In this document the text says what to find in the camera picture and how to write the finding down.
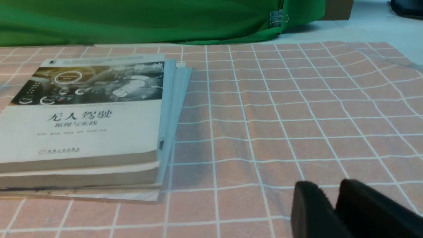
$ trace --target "green fabric backdrop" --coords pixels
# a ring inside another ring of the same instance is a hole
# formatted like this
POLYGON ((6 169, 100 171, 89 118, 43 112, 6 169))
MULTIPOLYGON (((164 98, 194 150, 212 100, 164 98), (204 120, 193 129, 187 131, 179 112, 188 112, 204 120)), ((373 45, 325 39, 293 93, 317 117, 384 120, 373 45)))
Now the green fabric backdrop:
POLYGON ((258 42, 324 9, 325 0, 1 0, 0 46, 258 42), (289 20, 269 28, 280 6, 289 20))

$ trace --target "cardboard box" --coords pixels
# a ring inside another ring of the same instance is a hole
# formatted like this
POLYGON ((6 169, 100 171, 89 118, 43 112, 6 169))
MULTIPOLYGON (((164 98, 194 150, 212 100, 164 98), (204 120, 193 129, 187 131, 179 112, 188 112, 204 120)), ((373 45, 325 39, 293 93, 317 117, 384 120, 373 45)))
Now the cardboard box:
POLYGON ((326 0, 326 14, 322 20, 349 20, 354 0, 326 0))

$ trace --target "black plastic object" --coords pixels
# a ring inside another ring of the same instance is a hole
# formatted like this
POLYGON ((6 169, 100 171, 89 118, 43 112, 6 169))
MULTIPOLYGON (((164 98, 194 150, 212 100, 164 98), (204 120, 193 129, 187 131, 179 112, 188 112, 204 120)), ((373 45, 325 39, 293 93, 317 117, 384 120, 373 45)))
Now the black plastic object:
POLYGON ((335 211, 355 237, 423 237, 422 217, 357 180, 342 181, 335 211))
POLYGON ((391 0, 391 7, 399 16, 423 19, 423 0, 391 0))
POLYGON ((353 238, 325 194, 311 182, 297 182, 292 204, 294 238, 353 238))

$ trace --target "floor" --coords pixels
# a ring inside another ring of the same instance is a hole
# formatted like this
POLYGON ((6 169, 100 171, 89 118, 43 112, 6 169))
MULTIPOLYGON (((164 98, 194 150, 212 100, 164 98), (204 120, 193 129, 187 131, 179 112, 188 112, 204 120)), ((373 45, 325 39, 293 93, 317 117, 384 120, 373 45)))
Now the floor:
POLYGON ((380 19, 404 31, 422 22, 384 9, 357 1, 349 22, 266 44, 0 50, 1 109, 45 58, 159 52, 194 68, 163 200, 0 199, 0 235, 291 238, 298 180, 334 204, 340 180, 357 178, 423 215, 422 72, 398 66, 422 63, 418 33, 402 43, 380 19))

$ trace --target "book cover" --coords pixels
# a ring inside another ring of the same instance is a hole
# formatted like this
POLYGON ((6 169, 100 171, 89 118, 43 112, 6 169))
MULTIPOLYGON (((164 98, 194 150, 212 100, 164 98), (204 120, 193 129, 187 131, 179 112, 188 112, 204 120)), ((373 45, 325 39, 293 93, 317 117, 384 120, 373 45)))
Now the book cover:
POLYGON ((0 115, 0 172, 157 161, 175 64, 164 55, 46 60, 0 115))

